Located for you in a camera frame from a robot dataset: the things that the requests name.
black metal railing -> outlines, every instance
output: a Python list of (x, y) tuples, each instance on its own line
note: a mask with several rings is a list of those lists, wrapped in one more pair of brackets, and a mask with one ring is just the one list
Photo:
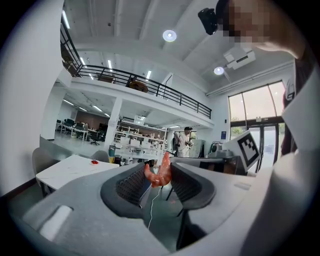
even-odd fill
[(133, 88), (188, 107), (209, 119), (211, 118), (212, 110), (210, 108), (157, 81), (123, 70), (110, 69), (106, 66), (83, 65), (63, 19), (61, 20), (60, 45), (63, 65), (73, 77), (88, 77)]

white table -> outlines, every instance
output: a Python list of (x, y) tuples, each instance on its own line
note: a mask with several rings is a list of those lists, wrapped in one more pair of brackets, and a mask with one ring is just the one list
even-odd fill
[(62, 130), (63, 130), (63, 127), (64, 127), (64, 133), (66, 133), (66, 129), (67, 128), (71, 130), (71, 137), (72, 137), (73, 131), (76, 131), (76, 132), (83, 133), (82, 141), (87, 140), (87, 138), (88, 138), (88, 133), (89, 133), (88, 130), (79, 130), (79, 129), (76, 129), (74, 127), (67, 126), (67, 125), (64, 125), (64, 124), (61, 124), (61, 123), (57, 123), (57, 124), (59, 124), (61, 126), (60, 133), (62, 133)]
[(91, 165), (91, 159), (72, 155), (38, 173), (35, 177), (50, 188), (57, 190), (79, 177), (105, 172), (119, 167), (119, 164), (101, 162)]

shelving unit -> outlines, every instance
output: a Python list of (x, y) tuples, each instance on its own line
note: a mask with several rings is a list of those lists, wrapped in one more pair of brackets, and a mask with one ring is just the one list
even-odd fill
[[(139, 133), (139, 128), (132, 128), (132, 126), (135, 127), (142, 127), (144, 129), (150, 130), (150, 134), (153, 133), (153, 131), (157, 131), (161, 134), (161, 132), (164, 132), (163, 139), (160, 138), (151, 138), (147, 136), (143, 136)], [(165, 141), (166, 141), (166, 135), (167, 135), (167, 129), (160, 129), (155, 127), (150, 127), (148, 125), (141, 125), (136, 124), (133, 122), (128, 121), (121, 121), (121, 123), (117, 126), (115, 135), (114, 135), (114, 145), (121, 145), (121, 149), (116, 149), (115, 154), (122, 156), (122, 158), (132, 158), (132, 159), (144, 159), (144, 160), (158, 160), (158, 163), (161, 164), (164, 150), (165, 150)], [(156, 147), (146, 148), (140, 146), (133, 146), (131, 144), (121, 144), (117, 142), (121, 137), (131, 137), (135, 140), (137, 138), (144, 138), (146, 139), (145, 142), (148, 142), (149, 140), (151, 143), (157, 142)]]

round ceiling light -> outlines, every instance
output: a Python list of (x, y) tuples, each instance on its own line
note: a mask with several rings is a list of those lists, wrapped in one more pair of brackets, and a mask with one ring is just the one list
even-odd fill
[(177, 34), (173, 30), (166, 30), (163, 32), (163, 39), (167, 42), (173, 42), (177, 39)]
[(224, 70), (223, 67), (218, 66), (218, 67), (216, 67), (216, 68), (214, 69), (213, 72), (214, 72), (216, 75), (220, 76), (220, 75), (222, 75), (222, 74), (225, 72), (225, 70)]

red object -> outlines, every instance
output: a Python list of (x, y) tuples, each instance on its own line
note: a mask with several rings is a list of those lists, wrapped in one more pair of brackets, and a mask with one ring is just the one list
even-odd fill
[(153, 188), (167, 185), (171, 181), (169, 153), (164, 153), (162, 164), (157, 174), (152, 173), (149, 164), (146, 164), (144, 167), (144, 175), (151, 182)]

